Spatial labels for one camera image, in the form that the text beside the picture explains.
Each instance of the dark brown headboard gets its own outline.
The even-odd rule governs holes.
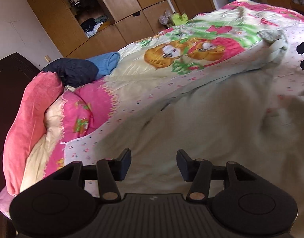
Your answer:
[[[5,138],[17,115],[24,89],[39,72],[19,53],[0,60],[0,191],[6,185],[2,169]]]

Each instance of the pink pillow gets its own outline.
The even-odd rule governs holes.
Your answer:
[[[40,72],[24,90],[3,152],[3,172],[9,194],[19,193],[26,159],[34,145],[46,133],[44,113],[62,92],[62,82],[52,72]]]
[[[9,208],[12,200],[14,199],[8,191],[7,187],[4,187],[0,192],[0,211],[7,217],[10,218]]]

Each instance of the navy blue folded clothing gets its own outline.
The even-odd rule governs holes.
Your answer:
[[[88,60],[60,58],[49,63],[43,72],[56,72],[64,86],[79,87],[95,80],[98,68]]]
[[[86,60],[93,62],[99,69],[99,72],[96,76],[96,80],[98,80],[103,76],[111,74],[113,69],[116,68],[119,59],[120,54],[117,52],[112,52],[103,55],[97,55]]]

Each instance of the wooden wardrobe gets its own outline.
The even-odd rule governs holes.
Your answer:
[[[43,28],[64,57],[86,59],[118,51],[164,30],[159,17],[166,0],[96,0],[110,24],[88,38],[67,0],[27,0]]]

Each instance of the pillowcase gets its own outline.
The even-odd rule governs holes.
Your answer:
[[[9,194],[19,193],[26,159],[34,145],[46,133],[44,113],[62,92],[61,80],[52,72],[40,72],[24,90],[3,152],[3,172]]]
[[[7,187],[4,187],[0,192],[0,211],[7,217],[10,218],[9,208],[12,200],[14,199],[8,191]]]

